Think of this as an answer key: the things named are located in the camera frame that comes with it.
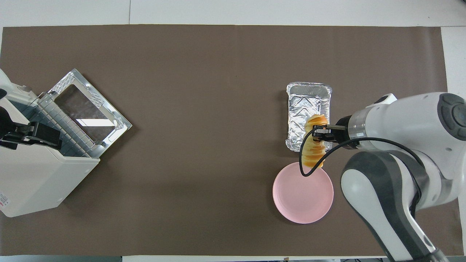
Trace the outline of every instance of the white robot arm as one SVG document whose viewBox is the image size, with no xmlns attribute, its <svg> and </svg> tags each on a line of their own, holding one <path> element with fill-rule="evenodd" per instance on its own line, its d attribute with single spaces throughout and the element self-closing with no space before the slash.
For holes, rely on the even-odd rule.
<svg viewBox="0 0 466 262">
<path fill-rule="evenodd" d="M 397 100 L 388 94 L 335 126 L 325 126 L 329 133 L 317 128 L 314 140 L 363 150 L 347 163 L 342 191 L 387 256 L 392 261 L 447 261 L 412 214 L 454 200 L 465 183 L 464 99 L 429 93 Z"/>
</svg>

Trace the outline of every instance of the white appliance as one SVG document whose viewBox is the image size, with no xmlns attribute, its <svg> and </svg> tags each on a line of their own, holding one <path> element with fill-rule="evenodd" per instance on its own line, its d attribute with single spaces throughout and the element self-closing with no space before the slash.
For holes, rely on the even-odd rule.
<svg viewBox="0 0 466 262">
<path fill-rule="evenodd" d="M 0 69 L 1 90 L 0 107 L 12 122 L 41 123 L 60 131 L 61 140 L 55 149 L 28 136 L 21 143 L 38 144 L 0 137 L 0 210 L 8 217 L 57 207 L 132 126 L 76 69 L 39 96 Z"/>
</svg>

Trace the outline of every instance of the pink plate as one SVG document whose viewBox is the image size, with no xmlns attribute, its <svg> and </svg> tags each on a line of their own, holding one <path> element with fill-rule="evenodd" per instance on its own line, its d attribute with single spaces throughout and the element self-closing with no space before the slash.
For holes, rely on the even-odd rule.
<svg viewBox="0 0 466 262">
<path fill-rule="evenodd" d="M 305 172 L 311 171 L 303 166 Z M 299 163 L 284 167 L 275 178 L 274 202 L 288 220 L 300 224 L 316 222 L 325 216 L 333 202 L 333 185 L 327 173 L 318 168 L 308 177 L 299 171 Z"/>
</svg>

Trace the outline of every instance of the bread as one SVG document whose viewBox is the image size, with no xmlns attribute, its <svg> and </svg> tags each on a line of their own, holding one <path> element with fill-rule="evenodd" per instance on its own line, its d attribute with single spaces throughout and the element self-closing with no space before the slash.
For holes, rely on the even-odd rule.
<svg viewBox="0 0 466 262">
<path fill-rule="evenodd" d="M 314 125 L 328 124 L 328 120 L 324 115 L 313 115 L 306 121 L 304 130 L 307 135 L 311 132 Z M 314 167 L 319 159 L 325 154 L 325 145 L 323 142 L 316 142 L 309 136 L 302 149 L 302 163 L 309 167 Z"/>
</svg>

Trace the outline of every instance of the foil container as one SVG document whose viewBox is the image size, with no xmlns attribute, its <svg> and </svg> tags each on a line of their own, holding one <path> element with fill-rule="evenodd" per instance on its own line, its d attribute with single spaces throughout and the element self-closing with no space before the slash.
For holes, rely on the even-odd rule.
<svg viewBox="0 0 466 262">
<path fill-rule="evenodd" d="M 304 125 L 313 115 L 324 115 L 330 123 L 330 96 L 332 88 L 323 83 L 293 82 L 287 86 L 288 138 L 287 147 L 299 152 L 306 132 Z M 332 143 L 325 142 L 326 150 Z"/>
</svg>

